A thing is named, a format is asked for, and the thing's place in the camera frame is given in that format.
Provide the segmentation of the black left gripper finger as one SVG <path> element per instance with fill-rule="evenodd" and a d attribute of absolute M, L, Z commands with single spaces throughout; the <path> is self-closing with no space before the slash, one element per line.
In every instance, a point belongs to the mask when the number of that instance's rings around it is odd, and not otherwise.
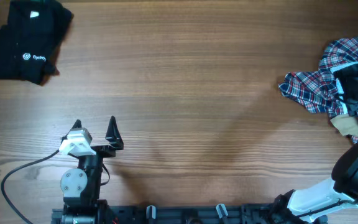
<path fill-rule="evenodd" d="M 82 127 L 81 121 L 78 119 L 78 120 L 75 121 L 74 125 L 70 128 L 70 131 L 72 129 L 77 129 L 77 128 L 81 128 L 81 127 Z M 66 134 L 65 136 L 62 136 L 61 140 L 67 139 L 67 136 L 68 136 L 68 134 Z"/>
<path fill-rule="evenodd" d="M 111 116 L 111 118 L 109 120 L 105 140 L 107 140 L 109 142 L 109 144 L 115 150 L 123 150 L 124 149 L 124 142 L 123 142 L 121 134 L 118 130 L 116 118 L 114 116 Z"/>

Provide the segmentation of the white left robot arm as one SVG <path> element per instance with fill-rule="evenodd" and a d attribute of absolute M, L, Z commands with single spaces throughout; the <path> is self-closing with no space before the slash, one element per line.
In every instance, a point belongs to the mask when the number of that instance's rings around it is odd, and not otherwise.
<path fill-rule="evenodd" d="M 52 223 L 114 223 L 114 213 L 107 201 L 99 197 L 101 186 L 107 184 L 101 181 L 102 172 L 107 169 L 103 159 L 115 157 L 117 151 L 124 149 L 114 116 L 109 120 L 105 140 L 107 145 L 92 146 L 92 137 L 80 120 L 62 138 L 59 151 L 78 159 L 78 166 L 62 175 L 64 206 L 53 211 Z"/>

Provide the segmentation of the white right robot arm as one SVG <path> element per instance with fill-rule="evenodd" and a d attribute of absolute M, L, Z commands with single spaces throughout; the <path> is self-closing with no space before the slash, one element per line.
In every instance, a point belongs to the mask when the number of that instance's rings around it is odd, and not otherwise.
<path fill-rule="evenodd" d="M 336 71 L 343 93 L 339 99 L 352 110 L 358 107 L 358 64 Z M 271 223 L 316 223 L 320 217 L 358 208 L 358 142 L 336 162 L 331 178 L 308 189 L 279 195 L 270 206 Z"/>

